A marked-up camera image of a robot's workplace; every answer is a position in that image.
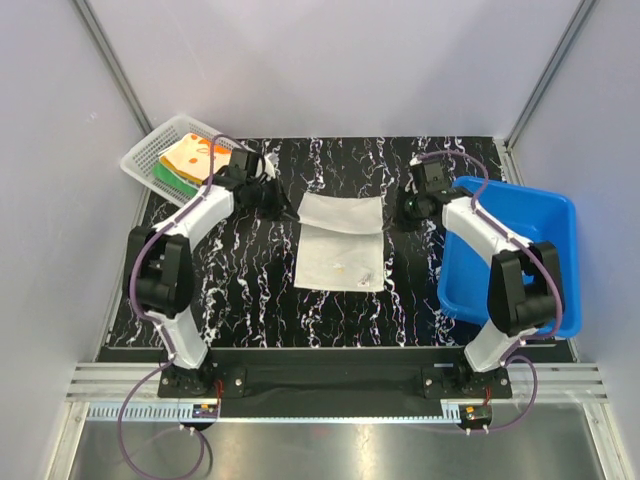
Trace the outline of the orange floral towel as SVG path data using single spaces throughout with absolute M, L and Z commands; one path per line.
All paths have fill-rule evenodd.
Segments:
M 159 161 L 183 179 L 202 185 L 211 173 L 228 166 L 231 159 L 231 148 L 215 145 L 214 155 L 210 149 L 210 140 L 188 133 L 163 150 Z

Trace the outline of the green microfiber towel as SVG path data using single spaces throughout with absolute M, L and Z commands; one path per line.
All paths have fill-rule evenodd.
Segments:
M 168 167 L 164 166 L 160 161 L 154 165 L 152 173 L 156 179 L 167 186 L 180 191 L 189 198 L 194 197 L 198 193 L 199 186 L 197 184 L 193 184 L 189 180 L 183 179 Z

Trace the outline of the grey white towel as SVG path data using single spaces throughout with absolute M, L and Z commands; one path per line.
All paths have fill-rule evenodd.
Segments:
M 384 290 L 383 201 L 305 193 L 294 286 L 330 292 Z

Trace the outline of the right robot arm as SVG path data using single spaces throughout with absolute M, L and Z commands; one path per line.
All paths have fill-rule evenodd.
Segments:
M 549 241 L 534 242 L 493 216 L 480 202 L 488 187 L 454 187 L 440 153 L 413 158 L 410 181 L 398 193 L 395 224 L 405 232 L 425 221 L 439 223 L 464 241 L 488 266 L 488 319 L 452 367 L 451 381 L 466 396 L 486 389 L 512 353 L 530 339 L 561 327 L 564 292 L 559 253 Z

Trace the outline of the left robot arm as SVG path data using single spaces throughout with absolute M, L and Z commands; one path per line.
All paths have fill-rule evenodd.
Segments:
M 238 210 L 261 219 L 295 220 L 275 163 L 277 156 L 244 148 L 229 164 L 210 173 L 197 194 L 167 220 L 138 226 L 127 239 L 123 293 L 132 310 L 162 339 L 168 384 L 188 396 L 203 396 L 221 385 L 210 351 L 191 311 L 195 292 L 193 252 L 219 223 Z

